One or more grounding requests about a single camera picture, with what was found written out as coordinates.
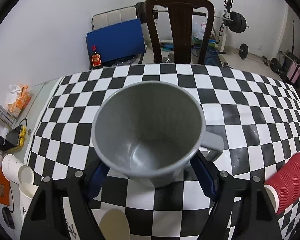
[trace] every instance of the dark wooden chair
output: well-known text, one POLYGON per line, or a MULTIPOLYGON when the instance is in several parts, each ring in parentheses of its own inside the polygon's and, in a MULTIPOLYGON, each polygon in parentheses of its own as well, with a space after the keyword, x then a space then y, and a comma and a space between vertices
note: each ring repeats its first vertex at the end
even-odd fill
POLYGON ((155 63, 162 63, 160 42, 153 17, 153 8, 155 5, 168 8, 175 63, 181 64, 189 64, 191 60, 191 30, 193 9, 200 7, 207 8, 208 20, 198 59, 198 64, 203 64, 213 25, 213 4, 208 0, 146 0, 146 21, 150 33, 154 61, 155 63))

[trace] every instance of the checkerboard tablecloth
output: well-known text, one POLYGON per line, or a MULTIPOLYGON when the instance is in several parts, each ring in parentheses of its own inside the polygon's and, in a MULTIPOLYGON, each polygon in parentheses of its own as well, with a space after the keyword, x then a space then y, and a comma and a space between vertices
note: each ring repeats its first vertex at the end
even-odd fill
MULTIPOLYGON (((119 66, 66 76, 49 98, 26 157, 35 184, 45 176, 62 179, 96 158, 90 131, 102 102, 135 82, 160 80, 183 87, 202 105, 206 129, 224 139, 215 161, 236 178, 262 181, 300 151, 300 100, 292 86, 254 73, 202 65, 151 64, 119 66)), ((236 198, 225 239, 236 223, 236 198)), ((92 209, 125 212, 131 239, 196 239, 213 203, 187 167, 172 184, 149 189, 109 171, 92 209)), ((278 216, 282 238, 300 224, 300 199, 278 216)))

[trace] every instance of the bottle label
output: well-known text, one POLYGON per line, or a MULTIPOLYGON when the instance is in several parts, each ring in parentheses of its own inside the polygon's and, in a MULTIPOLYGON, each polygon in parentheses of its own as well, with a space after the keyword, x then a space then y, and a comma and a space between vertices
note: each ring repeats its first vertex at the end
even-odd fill
POLYGON ((99 54, 93 55, 91 58, 92 58, 92 65, 94 67, 101 66, 102 63, 101 63, 101 59, 100 59, 99 54))

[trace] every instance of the weight plate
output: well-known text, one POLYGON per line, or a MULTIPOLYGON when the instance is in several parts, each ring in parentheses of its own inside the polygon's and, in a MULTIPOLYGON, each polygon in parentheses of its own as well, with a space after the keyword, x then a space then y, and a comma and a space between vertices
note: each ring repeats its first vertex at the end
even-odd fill
POLYGON ((249 52, 248 51, 248 45, 242 43, 241 46, 240 46, 240 49, 241 50, 239 50, 239 56, 240 56, 240 58, 245 59, 248 55, 248 52, 249 52))

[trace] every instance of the blue folder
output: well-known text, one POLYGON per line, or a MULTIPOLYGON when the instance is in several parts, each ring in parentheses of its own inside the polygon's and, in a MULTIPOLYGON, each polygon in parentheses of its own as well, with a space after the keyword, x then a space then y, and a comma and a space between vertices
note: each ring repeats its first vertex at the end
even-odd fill
POLYGON ((146 52, 139 18, 87 33, 86 41, 90 54, 97 46, 102 62, 146 52))

